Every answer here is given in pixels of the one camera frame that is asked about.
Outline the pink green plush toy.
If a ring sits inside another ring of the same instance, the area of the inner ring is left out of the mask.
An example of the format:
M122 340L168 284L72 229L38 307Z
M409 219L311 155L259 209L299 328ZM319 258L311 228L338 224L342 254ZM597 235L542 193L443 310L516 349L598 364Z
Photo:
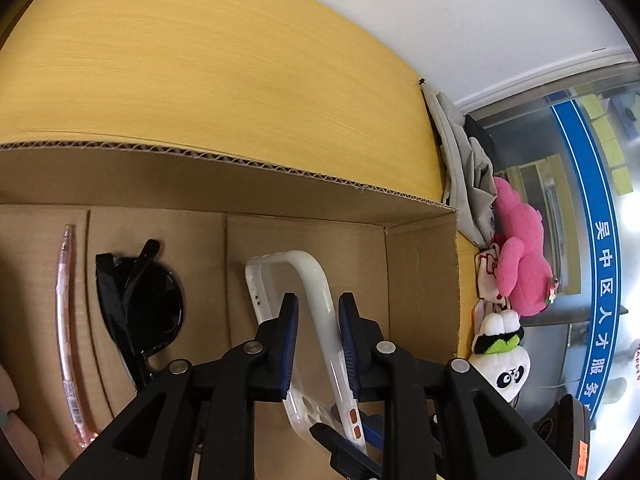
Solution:
M20 399L11 377L4 368L0 370L1 430L13 451L35 479L57 479L52 465L46 461L36 435L18 417Z

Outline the black sunglasses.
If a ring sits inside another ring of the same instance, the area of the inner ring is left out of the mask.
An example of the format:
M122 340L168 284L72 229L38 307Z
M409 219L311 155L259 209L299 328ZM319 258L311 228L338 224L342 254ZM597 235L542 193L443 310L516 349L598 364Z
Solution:
M150 238L135 257L96 255L96 294L103 322L134 388L146 388L156 371L149 359L172 344L184 321L182 290L155 258Z

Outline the white clear phone case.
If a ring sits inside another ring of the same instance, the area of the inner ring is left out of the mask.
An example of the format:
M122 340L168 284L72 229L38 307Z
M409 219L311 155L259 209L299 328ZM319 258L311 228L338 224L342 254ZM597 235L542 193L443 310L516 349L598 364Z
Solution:
M283 401L296 434L311 442L310 428L323 422L366 452L334 301L320 263L302 250L255 257L245 266L245 281L258 323L278 316L285 294L297 296L295 358L291 387Z

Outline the glass door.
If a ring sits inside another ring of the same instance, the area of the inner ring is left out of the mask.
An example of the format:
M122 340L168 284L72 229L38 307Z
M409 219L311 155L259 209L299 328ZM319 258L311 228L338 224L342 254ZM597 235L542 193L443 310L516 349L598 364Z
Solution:
M555 303L526 318L536 422L571 394L588 408L589 473L620 454L639 417L639 66L597 68L474 110L497 174L544 222Z

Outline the pink pen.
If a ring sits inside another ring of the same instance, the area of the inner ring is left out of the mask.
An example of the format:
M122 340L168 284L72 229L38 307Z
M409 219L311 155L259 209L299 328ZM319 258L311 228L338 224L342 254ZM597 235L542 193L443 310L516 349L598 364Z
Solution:
M72 345L74 234L75 227L72 224L66 224L56 264L55 326L64 398L70 420L74 426L76 445L84 450L96 440L98 434L90 428L86 421L84 407L79 399L74 367Z

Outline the grey cloth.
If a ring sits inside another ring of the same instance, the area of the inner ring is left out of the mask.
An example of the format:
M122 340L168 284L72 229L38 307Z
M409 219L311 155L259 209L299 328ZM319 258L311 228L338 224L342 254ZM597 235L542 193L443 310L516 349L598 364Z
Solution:
M480 141L466 134L466 117L448 96L424 79L419 84L447 171L442 201L457 211L458 231L475 247L486 249L495 235L497 189L492 162Z

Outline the brown cardboard box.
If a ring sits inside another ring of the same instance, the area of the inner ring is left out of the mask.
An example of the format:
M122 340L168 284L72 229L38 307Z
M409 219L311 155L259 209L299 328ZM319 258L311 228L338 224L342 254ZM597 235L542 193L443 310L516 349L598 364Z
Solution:
M77 457L62 388L55 277L66 224L75 227L72 345L88 422L106 425L134 397L96 296L96 255L134 257L150 238L181 285L186 318L152 359L201 364L254 335L244 269L302 250L333 296L395 344L446 362L459 347L456 216L374 186L232 157L159 146L13 143L1 150L1 364L18 417L60 476Z

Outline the panda plush toy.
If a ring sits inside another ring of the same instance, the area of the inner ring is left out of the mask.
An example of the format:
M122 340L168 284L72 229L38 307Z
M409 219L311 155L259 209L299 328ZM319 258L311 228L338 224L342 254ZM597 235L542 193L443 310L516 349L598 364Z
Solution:
M523 338L520 317L506 309L486 315L472 342L470 363L508 403L520 394L530 373Z

